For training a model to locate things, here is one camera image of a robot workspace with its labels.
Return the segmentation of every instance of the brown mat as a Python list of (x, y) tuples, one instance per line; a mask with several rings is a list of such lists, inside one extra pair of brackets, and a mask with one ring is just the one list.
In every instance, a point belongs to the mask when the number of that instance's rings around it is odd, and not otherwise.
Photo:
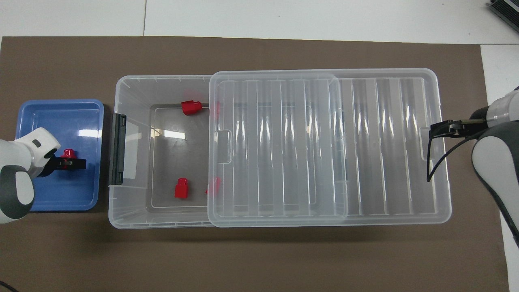
[[(30, 99), (96, 98), (113, 112), (124, 75), (404, 67), (438, 75), (444, 119), (487, 105), (478, 45), (4, 37), (0, 139), (14, 138)], [(453, 215), (437, 225), (118, 230), (104, 163), (92, 211), (0, 225), (0, 280), (21, 291), (508, 291), (498, 209), (472, 171), (471, 147), (449, 157)]]

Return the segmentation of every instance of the white floor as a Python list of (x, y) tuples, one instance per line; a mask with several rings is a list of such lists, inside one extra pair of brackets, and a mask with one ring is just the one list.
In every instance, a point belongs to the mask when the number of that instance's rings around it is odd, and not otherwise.
[[(2, 0), (0, 37), (180, 35), (482, 44), (490, 103), (519, 86), (519, 33), (492, 14), (487, 3)], [(510, 291), (519, 292), (519, 249), (506, 225), (503, 236)]]

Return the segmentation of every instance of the red cap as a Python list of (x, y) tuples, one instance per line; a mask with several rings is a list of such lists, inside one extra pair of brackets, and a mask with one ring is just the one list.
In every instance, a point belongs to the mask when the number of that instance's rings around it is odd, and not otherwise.
[(187, 198), (187, 179), (179, 178), (175, 186), (175, 198)]
[(61, 156), (63, 158), (77, 158), (76, 153), (74, 152), (74, 149), (67, 148), (63, 150), (63, 155)]
[(184, 112), (185, 115), (192, 115), (198, 112), (202, 109), (202, 103), (200, 101), (184, 101), (181, 103), (182, 105), (182, 112)]

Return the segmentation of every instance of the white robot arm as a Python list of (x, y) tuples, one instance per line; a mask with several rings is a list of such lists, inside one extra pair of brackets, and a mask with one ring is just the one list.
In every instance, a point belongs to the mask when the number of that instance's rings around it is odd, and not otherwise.
[(0, 223), (25, 216), (34, 202), (32, 178), (37, 177), (61, 147), (46, 129), (15, 140), (0, 140)]
[(431, 125), (428, 157), (432, 139), (442, 137), (465, 140), (447, 151), (431, 173), (428, 163), (427, 180), (431, 180), (450, 152), (477, 139), (472, 150), (472, 165), (499, 206), (519, 246), (519, 87), (490, 106), (475, 111), (469, 120), (448, 120)]

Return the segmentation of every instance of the plastic box lid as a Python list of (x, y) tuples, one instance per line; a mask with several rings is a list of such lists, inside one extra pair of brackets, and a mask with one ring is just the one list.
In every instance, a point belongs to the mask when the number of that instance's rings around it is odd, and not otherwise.
[[(441, 223), (446, 164), (428, 69), (218, 72), (210, 79), (208, 217), (218, 227)], [(431, 148), (434, 164), (443, 141)]]

